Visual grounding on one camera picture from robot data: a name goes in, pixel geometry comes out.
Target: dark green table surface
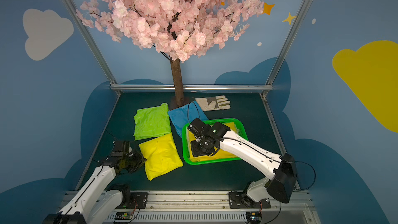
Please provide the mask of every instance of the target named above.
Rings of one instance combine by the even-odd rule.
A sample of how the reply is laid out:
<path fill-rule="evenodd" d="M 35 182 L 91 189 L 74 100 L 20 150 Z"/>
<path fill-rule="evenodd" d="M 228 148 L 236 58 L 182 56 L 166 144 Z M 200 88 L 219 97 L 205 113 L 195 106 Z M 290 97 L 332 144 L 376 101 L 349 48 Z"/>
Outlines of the dark green table surface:
<path fill-rule="evenodd" d="M 106 130 L 119 140 L 134 140 L 134 115 L 137 109 L 170 104 L 174 93 L 123 93 L 109 120 Z M 211 97 L 225 95 L 231 101 L 231 109 L 206 111 L 209 119 L 236 118 L 243 123 L 250 142 L 274 153 L 279 147 L 269 123 L 267 113 L 258 93 L 185 93 L 185 97 Z M 184 166 L 152 181 L 147 179 L 144 167 L 132 174 L 117 175 L 113 183 L 129 184 L 131 190 L 243 190 L 249 181 L 264 178 L 256 168 L 243 160 L 192 166 L 182 157 L 182 139 L 171 124 L 174 142 Z M 132 148 L 150 139 L 131 142 Z M 113 137 L 104 133 L 94 159 L 109 155 Z M 92 175 L 97 163 L 92 161 L 82 185 Z"/>

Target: green plastic basket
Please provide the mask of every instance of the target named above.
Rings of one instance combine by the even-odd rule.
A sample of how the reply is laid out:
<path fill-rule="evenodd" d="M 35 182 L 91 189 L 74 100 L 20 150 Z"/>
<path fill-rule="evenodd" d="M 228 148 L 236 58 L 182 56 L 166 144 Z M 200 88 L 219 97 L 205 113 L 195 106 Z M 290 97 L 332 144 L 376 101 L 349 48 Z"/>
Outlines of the green plastic basket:
<path fill-rule="evenodd" d="M 248 137 L 245 132 L 245 128 L 243 127 L 242 122 L 237 120 L 236 118 L 223 118 L 223 119 L 212 119 L 209 121 L 203 121 L 205 124 L 213 125 L 215 122 L 220 122 L 220 123 L 235 123 L 236 128 L 239 131 L 239 136 L 242 138 L 248 140 Z M 221 158 L 221 159 L 214 159 L 214 160 L 209 160 L 209 161 L 199 161 L 199 162 L 192 162 L 189 159 L 189 150 L 188 150 L 188 142 L 187 142 L 187 127 L 189 126 L 189 123 L 187 123 L 183 128 L 182 128 L 182 156 L 184 157 L 185 162 L 190 165 L 199 165 L 199 164 L 207 164 L 207 163 L 219 163 L 219 162 L 225 162 L 225 161 L 233 161 L 233 160 L 241 160 L 238 157 L 232 157 L 232 158 Z"/>

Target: yellow cloud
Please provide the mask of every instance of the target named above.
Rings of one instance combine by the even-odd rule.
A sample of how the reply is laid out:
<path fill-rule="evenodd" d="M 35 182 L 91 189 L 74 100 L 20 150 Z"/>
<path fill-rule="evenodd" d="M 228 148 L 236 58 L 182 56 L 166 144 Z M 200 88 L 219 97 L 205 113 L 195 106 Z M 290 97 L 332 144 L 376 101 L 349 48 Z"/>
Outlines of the yellow cloud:
<path fill-rule="evenodd" d="M 398 132 L 398 44 L 375 41 L 356 52 L 341 50 L 332 63 L 378 122 Z"/>

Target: white cloud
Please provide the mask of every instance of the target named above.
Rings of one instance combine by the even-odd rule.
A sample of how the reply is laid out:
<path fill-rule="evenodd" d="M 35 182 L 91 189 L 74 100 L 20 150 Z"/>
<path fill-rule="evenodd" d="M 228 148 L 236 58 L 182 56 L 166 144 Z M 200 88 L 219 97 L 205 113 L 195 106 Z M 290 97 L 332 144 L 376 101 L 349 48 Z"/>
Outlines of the white cloud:
<path fill-rule="evenodd" d="M 46 58 L 73 34 L 72 22 L 52 10 L 28 9 L 22 22 L 28 36 L 25 50 L 35 61 Z"/>

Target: cherry blossom tree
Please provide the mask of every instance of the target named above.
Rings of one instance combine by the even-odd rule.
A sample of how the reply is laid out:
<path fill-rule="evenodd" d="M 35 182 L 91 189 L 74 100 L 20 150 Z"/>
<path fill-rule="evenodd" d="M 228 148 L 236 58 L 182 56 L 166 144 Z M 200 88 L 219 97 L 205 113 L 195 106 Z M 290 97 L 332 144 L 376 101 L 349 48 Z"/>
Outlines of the cherry blossom tree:
<path fill-rule="evenodd" d="M 180 61 L 192 55 L 204 56 L 218 44 L 235 41 L 249 24 L 240 22 L 263 12 L 260 0 L 103 0 L 109 11 L 100 11 L 97 0 L 83 2 L 77 17 L 121 42 L 123 36 L 138 47 L 152 48 L 170 60 L 177 105 L 183 105 Z"/>

